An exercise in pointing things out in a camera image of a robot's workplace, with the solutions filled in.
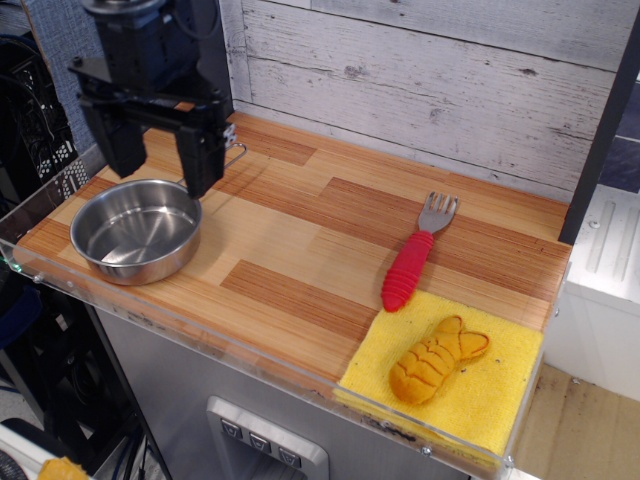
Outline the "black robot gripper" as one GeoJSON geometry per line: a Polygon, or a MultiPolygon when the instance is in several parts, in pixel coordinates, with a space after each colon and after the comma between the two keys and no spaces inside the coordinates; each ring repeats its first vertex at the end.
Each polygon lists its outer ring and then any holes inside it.
{"type": "Polygon", "coordinates": [[[85,1],[102,53],[75,58],[78,99],[108,166],[120,177],[146,160],[143,132],[175,135],[191,198],[224,176],[235,128],[223,97],[198,71],[199,37],[192,1],[85,1]]]}

